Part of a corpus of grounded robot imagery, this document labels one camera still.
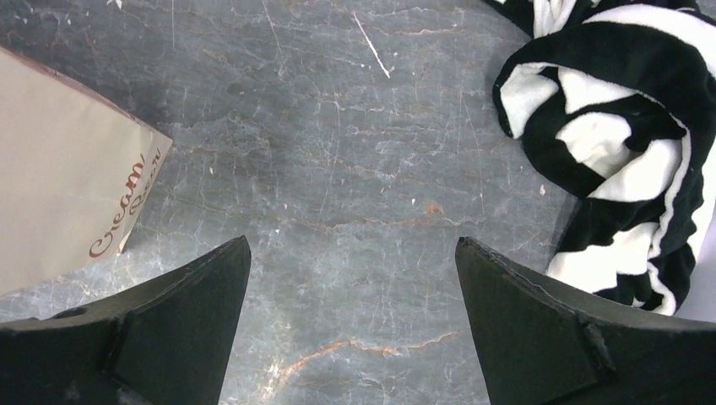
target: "floor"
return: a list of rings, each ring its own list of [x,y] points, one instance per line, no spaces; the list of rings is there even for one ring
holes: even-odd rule
[[[506,19],[457,0],[0,0],[0,34],[175,142],[126,253],[0,298],[0,321],[246,235],[221,404],[489,403],[457,239],[540,270],[573,205],[497,125],[491,84],[527,40]]]

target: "beige box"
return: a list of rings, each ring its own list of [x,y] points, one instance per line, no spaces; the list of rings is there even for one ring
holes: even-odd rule
[[[118,254],[171,140],[0,47],[0,294]]]

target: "blanket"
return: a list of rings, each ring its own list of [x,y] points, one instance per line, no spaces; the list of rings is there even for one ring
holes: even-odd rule
[[[533,38],[500,125],[580,200],[547,275],[673,315],[716,202],[716,23],[692,0],[484,1]]]

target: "stone countertop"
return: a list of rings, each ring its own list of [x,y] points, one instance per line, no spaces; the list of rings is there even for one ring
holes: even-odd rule
[[[573,205],[497,124],[492,82],[528,39],[509,21],[454,0],[0,0],[0,33],[174,139],[126,253],[2,297],[0,321],[246,235],[221,404],[489,403],[458,237],[543,269]]]

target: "black plastic part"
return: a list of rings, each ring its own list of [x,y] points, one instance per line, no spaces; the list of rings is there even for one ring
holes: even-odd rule
[[[218,403],[250,266],[236,238],[103,300],[0,324],[0,404]]]
[[[469,238],[455,259],[491,405],[716,403],[716,324],[587,294]]]

